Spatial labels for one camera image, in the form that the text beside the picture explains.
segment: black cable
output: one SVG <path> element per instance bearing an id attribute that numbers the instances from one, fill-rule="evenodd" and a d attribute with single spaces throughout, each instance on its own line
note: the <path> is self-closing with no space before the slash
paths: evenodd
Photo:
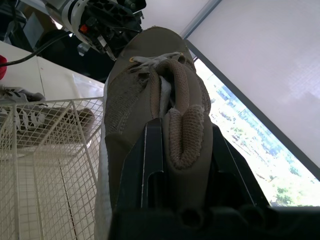
<path id="1" fill-rule="evenodd" d="M 15 61 L 9 61 L 6 63 L 2 63 L 0 64 L 0 67 L 5 67 L 5 66 L 11 66 L 11 65 L 15 65 L 15 64 L 20 64 L 23 63 L 27 60 L 29 60 L 30 58 L 32 58 L 33 56 L 41 53 L 45 48 L 49 47 L 51 44 L 53 44 L 54 42 L 68 36 L 71 32 L 70 31 L 66 31 L 58 36 L 55 36 L 54 38 L 50 39 L 49 41 L 47 41 L 45 44 L 43 44 L 41 47 L 39 47 L 37 50 L 35 50 L 33 53 L 29 54 L 28 56 L 21 58 L 19 60 L 15 60 Z"/>

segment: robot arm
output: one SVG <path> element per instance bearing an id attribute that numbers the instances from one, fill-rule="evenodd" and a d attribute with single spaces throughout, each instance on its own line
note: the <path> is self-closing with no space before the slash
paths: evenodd
<path id="1" fill-rule="evenodd" d="M 142 31 L 145 0 L 42 0 L 49 15 L 96 51 L 116 60 Z"/>

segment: shoe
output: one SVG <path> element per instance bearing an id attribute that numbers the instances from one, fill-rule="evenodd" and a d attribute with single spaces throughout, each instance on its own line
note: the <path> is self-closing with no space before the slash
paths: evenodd
<path id="1" fill-rule="evenodd" d="M 44 145 L 81 143 L 83 139 L 77 125 L 75 112 L 65 107 L 47 107 L 40 93 L 31 93 L 20 87 L 0 88 L 0 148 L 11 149 L 13 118 L 16 122 L 16 147 L 18 149 Z M 17 103 L 14 112 L 12 105 Z M 95 115 L 89 108 L 76 110 L 85 139 L 91 135 Z"/>
<path id="2" fill-rule="evenodd" d="M 152 27 L 131 40 L 107 83 L 104 124 L 113 209 L 123 162 L 155 118 L 162 118 L 172 207 L 203 207 L 212 157 L 210 108 L 208 91 L 179 35 Z"/>

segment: gray sneaker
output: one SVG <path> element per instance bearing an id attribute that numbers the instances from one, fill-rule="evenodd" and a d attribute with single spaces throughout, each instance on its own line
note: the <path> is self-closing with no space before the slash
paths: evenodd
<path id="1" fill-rule="evenodd" d="M 152 27 L 138 34 L 110 73 L 105 106 L 109 188 L 115 207 L 124 159 L 145 124 L 163 118 L 175 207 L 202 207 L 212 156 L 211 102 L 183 39 Z"/>

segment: wire mesh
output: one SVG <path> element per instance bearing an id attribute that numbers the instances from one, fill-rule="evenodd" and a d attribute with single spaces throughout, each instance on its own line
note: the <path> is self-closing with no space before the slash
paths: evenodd
<path id="1" fill-rule="evenodd" d="M 101 98 L 0 105 L 0 239 L 94 239 L 102 119 Z"/>

